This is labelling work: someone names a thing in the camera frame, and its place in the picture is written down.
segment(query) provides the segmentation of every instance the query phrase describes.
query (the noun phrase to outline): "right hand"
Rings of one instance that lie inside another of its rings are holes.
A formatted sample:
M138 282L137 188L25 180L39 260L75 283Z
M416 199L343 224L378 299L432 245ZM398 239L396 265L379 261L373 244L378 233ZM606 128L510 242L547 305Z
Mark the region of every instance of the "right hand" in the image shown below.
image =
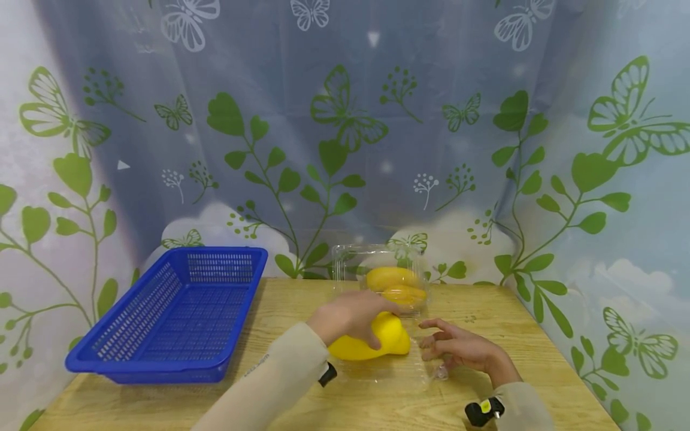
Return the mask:
M508 354L498 345L461 329L441 319L421 322L420 328L438 328L439 332L425 337L420 347L424 349L422 359L429 361L444 357L447 370L458 365L485 372L491 378L494 388L506 383L522 381Z

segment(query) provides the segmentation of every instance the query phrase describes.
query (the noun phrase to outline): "wooden table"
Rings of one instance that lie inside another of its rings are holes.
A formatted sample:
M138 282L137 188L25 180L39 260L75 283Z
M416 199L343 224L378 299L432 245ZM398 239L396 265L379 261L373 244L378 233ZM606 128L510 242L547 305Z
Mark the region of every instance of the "wooden table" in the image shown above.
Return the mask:
M273 339L306 319L332 294L330 281L268 279L259 287L226 379L215 385L120 386L94 375L78 376L32 431L189 430L247 370ZM434 285L429 314L499 343L525 381L537 388L557 429L616 431L618 427L515 296L494 286ZM491 394L486 376L456 370L425 391L379 394L332 384L314 385L271 430L472 429L464 406Z

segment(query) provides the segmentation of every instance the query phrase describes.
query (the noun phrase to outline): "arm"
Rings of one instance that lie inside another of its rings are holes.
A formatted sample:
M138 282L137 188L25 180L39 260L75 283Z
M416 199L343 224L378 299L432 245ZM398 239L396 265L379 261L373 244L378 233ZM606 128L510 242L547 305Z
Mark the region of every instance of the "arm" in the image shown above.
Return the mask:
M423 359L444 357L447 370L464 365L489 375L493 396L506 409L497 420L498 431L554 431L551 415L537 391L522 381L501 347L441 319L424 321L420 327L440 330L422 340Z
M371 322L383 311L398 314L394 303L367 291L347 292L298 323L216 401L192 431L264 430L326 372L326 346L343 335L381 348Z
M506 408L497 420L498 431L554 431L549 411L537 391L522 377L503 349L489 357L487 374L494 387L493 396Z
M192 431L264 430L328 369L324 342L305 323L289 329Z

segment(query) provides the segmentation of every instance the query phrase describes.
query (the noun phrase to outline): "left hand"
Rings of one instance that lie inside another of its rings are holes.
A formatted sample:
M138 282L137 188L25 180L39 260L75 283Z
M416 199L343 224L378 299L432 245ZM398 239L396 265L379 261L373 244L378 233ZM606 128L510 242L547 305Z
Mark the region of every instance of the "left hand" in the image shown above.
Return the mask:
M343 335L363 340L374 350L381 348L381 342L371 330L371 323L381 312L400 315L398 305L371 290L345 292L333 301L319 307L307 325L331 345Z

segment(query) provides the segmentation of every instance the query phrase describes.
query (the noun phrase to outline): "yellow mango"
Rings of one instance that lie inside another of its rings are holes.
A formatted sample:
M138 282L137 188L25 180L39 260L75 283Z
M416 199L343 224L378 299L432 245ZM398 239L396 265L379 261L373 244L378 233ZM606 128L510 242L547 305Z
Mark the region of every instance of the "yellow mango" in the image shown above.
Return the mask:
M374 292L400 284L418 287L420 279L409 269L396 266L381 266L366 273L366 287Z
M417 308L424 305L426 292L423 289L412 288L407 285L394 285L381 293L381 296L395 302L403 308Z
M371 324L371 329L381 341L379 350L370 348L362 340L345 335L335 340L328 351L342 361L365 361L385 354L408 354L410 352L410 336L402 327L400 318L394 314L380 313Z

